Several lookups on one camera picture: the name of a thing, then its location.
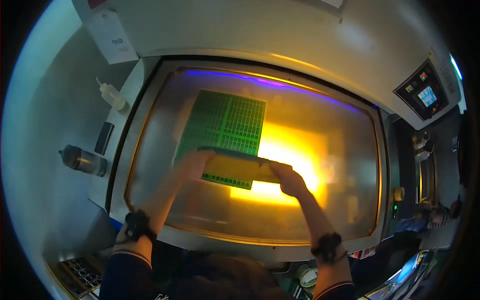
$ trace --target paper sheet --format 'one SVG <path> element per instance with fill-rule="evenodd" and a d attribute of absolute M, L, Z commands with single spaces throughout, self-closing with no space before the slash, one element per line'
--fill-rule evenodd
<path fill-rule="evenodd" d="M 116 12 L 99 11 L 85 26 L 109 64 L 138 60 Z"/>

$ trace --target plastic squeeze bottle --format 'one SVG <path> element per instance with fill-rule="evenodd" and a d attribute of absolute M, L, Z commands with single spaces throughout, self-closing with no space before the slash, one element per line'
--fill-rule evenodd
<path fill-rule="evenodd" d="M 103 84 L 98 78 L 96 79 L 100 85 L 100 92 L 102 92 L 102 98 L 107 101 L 108 104 L 112 105 L 116 110 L 120 110 L 125 106 L 125 99 L 120 95 L 120 92 L 111 85 Z"/>

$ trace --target yellow light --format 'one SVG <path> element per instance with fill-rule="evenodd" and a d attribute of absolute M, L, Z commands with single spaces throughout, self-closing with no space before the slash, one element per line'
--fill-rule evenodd
<path fill-rule="evenodd" d="M 320 134 L 265 122 L 258 156 L 292 165 L 322 205 L 325 184 L 320 160 L 326 156 L 326 146 L 326 137 Z M 279 184 L 260 181 L 254 181 L 251 190 L 232 187 L 230 197 L 279 205 L 299 205 L 297 199 L 280 190 Z"/>

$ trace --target hand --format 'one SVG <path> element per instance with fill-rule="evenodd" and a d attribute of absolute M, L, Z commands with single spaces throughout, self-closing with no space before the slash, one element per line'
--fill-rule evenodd
<path fill-rule="evenodd" d="M 280 178 L 280 189 L 289 196 L 300 197 L 310 193 L 302 176 L 291 165 L 270 162 L 270 169 Z"/>
<path fill-rule="evenodd" d="M 214 157 L 215 151 L 193 151 L 184 156 L 179 164 L 183 175 L 189 179 L 199 179 L 205 169 L 206 163 Z"/>

